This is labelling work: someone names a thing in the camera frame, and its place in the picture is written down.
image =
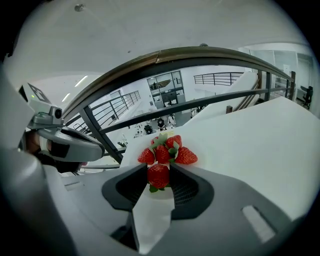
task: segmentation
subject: table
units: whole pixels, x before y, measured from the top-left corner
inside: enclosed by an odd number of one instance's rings
[[[294,220],[308,212],[319,190],[319,131],[317,117],[279,97],[170,132],[181,135],[182,144],[197,154],[197,167],[246,182]],[[157,135],[129,141],[121,167],[136,165]],[[169,228],[174,208],[171,189],[150,195],[148,187],[133,209],[142,254]]]

